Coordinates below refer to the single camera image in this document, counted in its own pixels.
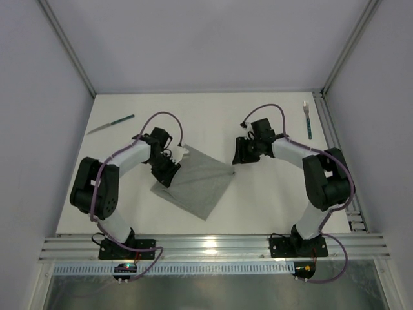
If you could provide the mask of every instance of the gray wall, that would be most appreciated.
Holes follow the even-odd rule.
[[[0,300],[27,302],[92,98],[34,0],[0,1]]]
[[[97,93],[320,89],[367,0],[49,0]]]
[[[369,224],[413,287],[413,2],[383,1],[328,93]]]

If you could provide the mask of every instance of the knife blade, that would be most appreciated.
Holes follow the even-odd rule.
[[[121,119],[118,119],[118,120],[116,120],[116,121],[112,121],[112,122],[110,122],[110,123],[107,123],[107,124],[104,124],[104,125],[101,125],[101,126],[99,126],[99,127],[96,127],[95,129],[92,129],[90,132],[88,132],[87,134],[92,134],[92,133],[94,133],[94,132],[97,132],[97,131],[100,131],[100,130],[102,130],[102,129],[105,129],[105,128],[107,128],[107,127],[110,127],[110,126],[113,126],[113,125],[116,125],[116,124],[119,124],[119,123],[122,123],[123,121],[127,121],[128,119],[131,119],[131,118],[134,118],[135,117],[135,114],[131,114],[131,115],[129,115],[129,116],[125,116],[124,118],[121,118]]]

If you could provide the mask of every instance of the gray towel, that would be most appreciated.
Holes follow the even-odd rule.
[[[185,145],[189,154],[179,162],[169,188],[157,182],[151,191],[185,211],[206,220],[234,177],[234,168]]]

